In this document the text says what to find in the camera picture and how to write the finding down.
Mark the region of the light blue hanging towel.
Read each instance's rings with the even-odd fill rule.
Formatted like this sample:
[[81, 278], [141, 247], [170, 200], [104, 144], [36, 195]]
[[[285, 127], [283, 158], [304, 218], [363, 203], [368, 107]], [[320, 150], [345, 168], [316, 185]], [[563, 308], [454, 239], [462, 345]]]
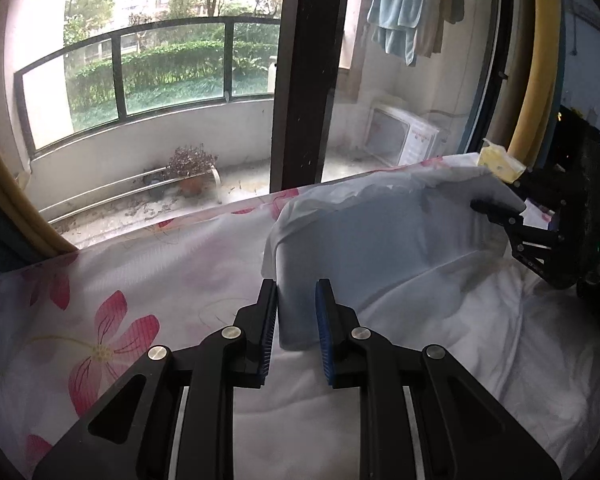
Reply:
[[372, 0], [367, 21], [373, 26], [373, 42], [385, 54], [406, 65], [415, 61], [415, 39], [424, 0]]

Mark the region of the metal balcony floor rail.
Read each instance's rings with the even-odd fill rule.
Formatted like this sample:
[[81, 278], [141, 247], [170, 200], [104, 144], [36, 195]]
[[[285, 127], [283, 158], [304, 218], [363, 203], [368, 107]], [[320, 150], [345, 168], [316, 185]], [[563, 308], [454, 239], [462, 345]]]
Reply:
[[166, 186], [176, 185], [177, 183], [197, 178], [201, 178], [202, 180], [211, 178], [217, 190], [220, 189], [222, 184], [219, 170], [214, 165], [196, 174], [186, 174], [185, 176], [174, 176], [170, 173], [167, 166], [163, 166], [96, 186], [96, 188], [91, 188], [90, 190], [43, 207], [38, 212], [53, 226], [77, 214], [83, 214], [92, 209], [114, 203], [117, 200], [123, 200], [124, 198], [140, 193], [160, 190], [160, 188], [165, 188]]

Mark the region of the dark window frame post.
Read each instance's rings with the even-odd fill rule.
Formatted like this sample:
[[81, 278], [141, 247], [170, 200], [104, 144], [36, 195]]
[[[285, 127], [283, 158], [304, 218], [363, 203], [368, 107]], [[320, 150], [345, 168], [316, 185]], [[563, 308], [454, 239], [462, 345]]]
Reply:
[[270, 191], [321, 181], [347, 0], [283, 0]]

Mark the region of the floral pink bed sheet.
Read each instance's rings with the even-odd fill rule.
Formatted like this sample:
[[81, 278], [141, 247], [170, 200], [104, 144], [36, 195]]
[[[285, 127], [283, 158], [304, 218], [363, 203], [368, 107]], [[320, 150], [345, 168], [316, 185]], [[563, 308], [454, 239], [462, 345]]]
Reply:
[[[59, 438], [152, 346], [181, 349], [230, 325], [266, 279], [266, 240], [308, 190], [196, 214], [0, 275], [0, 449], [30, 477]], [[447, 348], [573, 474], [600, 437], [600, 333], [498, 242], [361, 309], [394, 344]], [[241, 479], [353, 479], [358, 395], [327, 385], [317, 341], [285, 350], [235, 402]]]

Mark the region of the white large garment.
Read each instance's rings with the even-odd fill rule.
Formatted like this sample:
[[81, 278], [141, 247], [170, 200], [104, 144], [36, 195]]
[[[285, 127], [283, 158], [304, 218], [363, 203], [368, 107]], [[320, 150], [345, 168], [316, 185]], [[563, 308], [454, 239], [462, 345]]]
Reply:
[[440, 159], [321, 184], [283, 206], [265, 244], [262, 274], [278, 286], [279, 341], [317, 341], [314, 292], [327, 278], [361, 309], [429, 270], [498, 242], [475, 200], [519, 214], [524, 202], [481, 166]]

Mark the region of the yellow curtain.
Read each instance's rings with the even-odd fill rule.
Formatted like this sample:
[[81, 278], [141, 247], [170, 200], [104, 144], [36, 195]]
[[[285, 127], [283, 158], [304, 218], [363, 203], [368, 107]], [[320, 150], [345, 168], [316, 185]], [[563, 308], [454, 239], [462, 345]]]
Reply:
[[0, 209], [17, 231], [46, 258], [76, 252], [76, 246], [59, 235], [33, 207], [10, 174], [0, 153]]
[[532, 166], [544, 139], [556, 87], [562, 0], [534, 0], [534, 35], [524, 100], [507, 153]]

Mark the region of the yellow curtain right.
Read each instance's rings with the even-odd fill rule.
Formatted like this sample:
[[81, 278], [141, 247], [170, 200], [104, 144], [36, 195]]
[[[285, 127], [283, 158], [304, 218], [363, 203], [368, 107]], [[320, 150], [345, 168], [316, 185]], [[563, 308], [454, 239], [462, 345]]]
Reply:
[[544, 139], [556, 87], [562, 0], [534, 0], [534, 35], [524, 100], [507, 153], [532, 166]]

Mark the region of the black balcony railing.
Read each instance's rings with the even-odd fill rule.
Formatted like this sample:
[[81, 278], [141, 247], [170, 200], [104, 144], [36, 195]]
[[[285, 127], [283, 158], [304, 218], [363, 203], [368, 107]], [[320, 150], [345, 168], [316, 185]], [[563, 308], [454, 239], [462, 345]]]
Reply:
[[14, 75], [27, 154], [177, 110], [272, 98], [280, 21], [198, 16], [103, 32]]

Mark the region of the white appliance on balcony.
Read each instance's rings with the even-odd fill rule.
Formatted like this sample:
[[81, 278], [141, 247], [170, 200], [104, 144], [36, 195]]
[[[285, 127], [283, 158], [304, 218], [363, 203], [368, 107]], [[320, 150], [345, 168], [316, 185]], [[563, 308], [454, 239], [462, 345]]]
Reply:
[[376, 102], [370, 108], [364, 151], [389, 167], [410, 166], [434, 152], [441, 129], [401, 107]]

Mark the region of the yellow tissue pack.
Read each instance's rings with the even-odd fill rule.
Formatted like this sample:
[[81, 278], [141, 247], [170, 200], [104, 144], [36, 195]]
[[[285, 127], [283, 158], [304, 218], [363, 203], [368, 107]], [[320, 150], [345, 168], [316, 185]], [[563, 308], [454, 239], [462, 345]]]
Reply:
[[488, 168], [492, 174], [507, 184], [513, 184], [527, 169], [515, 157], [509, 156], [505, 148], [488, 139], [483, 140], [477, 165]]

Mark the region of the potted dry plant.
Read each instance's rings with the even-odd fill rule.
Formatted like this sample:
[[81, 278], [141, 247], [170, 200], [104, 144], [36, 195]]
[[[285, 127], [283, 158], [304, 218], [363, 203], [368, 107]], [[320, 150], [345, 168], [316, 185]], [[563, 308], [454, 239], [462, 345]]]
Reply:
[[185, 197], [198, 196], [210, 188], [219, 191], [217, 160], [218, 156], [208, 153], [202, 144], [178, 146], [166, 164], [166, 175], [178, 182]]

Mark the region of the beige hanging garment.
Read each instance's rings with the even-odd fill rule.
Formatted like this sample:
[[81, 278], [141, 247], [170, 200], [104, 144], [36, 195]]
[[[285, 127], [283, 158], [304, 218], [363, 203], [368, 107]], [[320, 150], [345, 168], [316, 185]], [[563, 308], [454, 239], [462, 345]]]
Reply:
[[444, 5], [445, 0], [424, 0], [416, 30], [417, 56], [430, 58], [434, 53], [441, 52]]

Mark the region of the yellow curtain left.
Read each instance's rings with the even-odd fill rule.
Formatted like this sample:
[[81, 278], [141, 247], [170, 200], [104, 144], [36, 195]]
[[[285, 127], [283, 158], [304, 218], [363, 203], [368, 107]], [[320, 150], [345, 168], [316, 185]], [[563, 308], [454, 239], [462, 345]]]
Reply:
[[17, 231], [46, 258], [76, 252], [76, 246], [59, 235], [33, 207], [10, 174], [0, 153], [0, 209]]

